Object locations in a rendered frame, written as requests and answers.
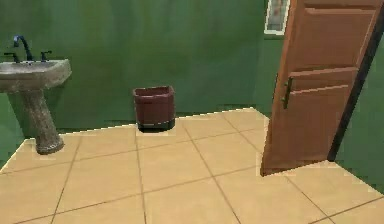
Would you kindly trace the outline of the brown wooden room door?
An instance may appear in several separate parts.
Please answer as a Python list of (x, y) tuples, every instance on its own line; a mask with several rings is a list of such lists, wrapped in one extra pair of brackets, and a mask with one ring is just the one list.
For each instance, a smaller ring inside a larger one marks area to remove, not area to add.
[(384, 0), (290, 1), (261, 175), (327, 159), (382, 10)]

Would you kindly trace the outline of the dark red waste bin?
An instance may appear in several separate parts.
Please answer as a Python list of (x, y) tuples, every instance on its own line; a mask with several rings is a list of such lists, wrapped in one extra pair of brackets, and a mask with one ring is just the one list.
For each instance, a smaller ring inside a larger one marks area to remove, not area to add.
[(175, 91), (172, 86), (135, 88), (132, 94), (136, 123), (141, 132), (162, 132), (175, 126)]

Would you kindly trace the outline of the black sink faucet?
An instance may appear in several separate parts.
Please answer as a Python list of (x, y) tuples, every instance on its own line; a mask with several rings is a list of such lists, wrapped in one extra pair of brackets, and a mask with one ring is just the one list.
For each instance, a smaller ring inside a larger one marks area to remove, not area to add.
[[(23, 45), (27, 61), (34, 61), (34, 56), (32, 55), (31, 49), (30, 49), (29, 44), (26, 41), (25, 37), (23, 35), (15, 35), (13, 37), (13, 47), (14, 48), (19, 47), (19, 45), (20, 45), (19, 43), (20, 42)], [(41, 62), (48, 61), (48, 58), (47, 58), (46, 55), (47, 54), (52, 54), (52, 53), (53, 53), (52, 50), (42, 51), (40, 53), (40, 55), (41, 55)], [(19, 57), (17, 56), (17, 54), (15, 52), (5, 52), (5, 53), (3, 53), (3, 55), (4, 56), (11, 56), (13, 58), (13, 62), (15, 62), (15, 63), (21, 63)]]

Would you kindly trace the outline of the grey stone pedestal sink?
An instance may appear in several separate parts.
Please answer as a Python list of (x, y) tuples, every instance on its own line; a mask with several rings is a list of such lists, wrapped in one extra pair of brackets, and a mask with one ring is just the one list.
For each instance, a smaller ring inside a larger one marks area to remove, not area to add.
[(61, 150), (59, 136), (44, 91), (63, 84), (72, 74), (68, 59), (0, 63), (0, 93), (19, 93), (36, 135), (36, 151), (47, 155)]

